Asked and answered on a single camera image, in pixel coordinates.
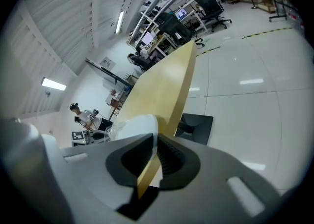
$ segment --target white corrugated ceiling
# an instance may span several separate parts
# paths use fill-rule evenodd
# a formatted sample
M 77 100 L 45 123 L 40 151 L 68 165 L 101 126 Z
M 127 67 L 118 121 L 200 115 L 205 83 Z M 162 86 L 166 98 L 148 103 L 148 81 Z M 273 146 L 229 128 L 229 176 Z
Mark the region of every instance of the white corrugated ceiling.
M 59 110 L 64 92 L 42 87 L 45 76 L 69 85 L 92 48 L 115 33 L 120 12 L 132 0 L 21 0 L 8 22 L 6 37 L 33 87 L 21 117 Z

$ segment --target white tiled floor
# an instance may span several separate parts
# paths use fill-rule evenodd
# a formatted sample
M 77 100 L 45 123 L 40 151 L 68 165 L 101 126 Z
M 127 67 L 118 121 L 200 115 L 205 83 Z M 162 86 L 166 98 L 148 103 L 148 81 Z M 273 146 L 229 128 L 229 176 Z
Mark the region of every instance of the white tiled floor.
M 211 115 L 208 146 L 242 162 L 283 194 L 298 185 L 312 158 L 314 137 L 313 49 L 294 29 L 242 39 L 290 24 L 249 4 L 226 5 L 228 29 L 203 35 L 184 108 Z

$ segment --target person wearing white shirt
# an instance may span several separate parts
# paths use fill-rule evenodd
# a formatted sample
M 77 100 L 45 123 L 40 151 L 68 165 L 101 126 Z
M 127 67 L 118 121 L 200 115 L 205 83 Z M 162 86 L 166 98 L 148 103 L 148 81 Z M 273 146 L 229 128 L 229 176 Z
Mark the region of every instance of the person wearing white shirt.
M 84 110 L 81 112 L 78 107 L 78 104 L 71 104 L 70 110 L 79 117 L 80 124 L 83 125 L 83 127 L 88 131 L 90 130 L 104 131 L 108 126 L 112 125 L 112 122 L 104 118 L 93 117 L 93 113 L 89 110 Z

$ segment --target yellow and black floor tape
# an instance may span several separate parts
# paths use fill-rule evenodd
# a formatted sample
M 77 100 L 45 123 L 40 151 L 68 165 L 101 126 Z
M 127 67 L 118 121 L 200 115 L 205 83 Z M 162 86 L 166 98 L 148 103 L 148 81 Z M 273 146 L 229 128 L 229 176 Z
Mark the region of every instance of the yellow and black floor tape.
M 262 33 L 255 33 L 255 34 L 251 34 L 251 35 L 248 35 L 246 37 L 243 37 L 242 39 L 248 38 L 248 37 L 252 37 L 252 36 L 255 36 L 255 35 L 259 35 L 259 34 L 270 33 L 270 32 L 275 32 L 275 31 L 280 31 L 280 30 L 286 30 L 286 29 L 291 29 L 291 28 L 279 28 L 279 29 L 274 29 L 274 30 L 262 32 Z
M 204 52 L 200 53 L 200 54 L 199 54 L 199 55 L 197 55 L 197 56 L 200 56 L 200 55 L 202 55 L 202 54 L 204 54 L 204 53 L 206 53 L 206 52 L 212 51 L 212 50 L 214 50 L 214 49 L 219 49 L 219 48 L 221 48 L 221 47 L 219 46 L 219 47 L 217 47 L 217 48 L 208 49 L 208 50 L 206 50 L 206 51 L 204 51 Z

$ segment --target ceiling light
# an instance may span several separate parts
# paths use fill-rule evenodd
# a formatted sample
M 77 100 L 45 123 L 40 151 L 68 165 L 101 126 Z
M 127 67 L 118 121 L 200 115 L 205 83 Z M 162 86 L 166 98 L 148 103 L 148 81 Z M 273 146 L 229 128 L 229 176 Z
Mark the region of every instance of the ceiling light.
M 190 88 L 188 91 L 198 91 L 200 88 Z
M 263 79 L 251 79 L 251 80 L 240 81 L 240 84 L 260 84 L 263 82 L 264 82 Z
M 120 13 L 120 15 L 119 15 L 119 20 L 118 20 L 118 24 L 117 24 L 116 33 L 118 33 L 120 31 L 120 26 L 121 26 L 121 22 L 122 22 L 123 13 L 124 13 L 124 11 L 122 11 Z
M 54 82 L 52 80 L 49 80 L 48 78 L 44 77 L 43 80 L 41 81 L 41 85 L 49 88 L 56 88 L 60 90 L 65 90 L 67 87 L 66 85 L 59 84 L 57 82 Z
M 259 170 L 259 171 L 264 171 L 266 167 L 266 165 L 251 163 L 251 162 L 242 162 L 242 164 L 244 164 L 245 166 L 247 166 L 248 168 L 252 170 Z

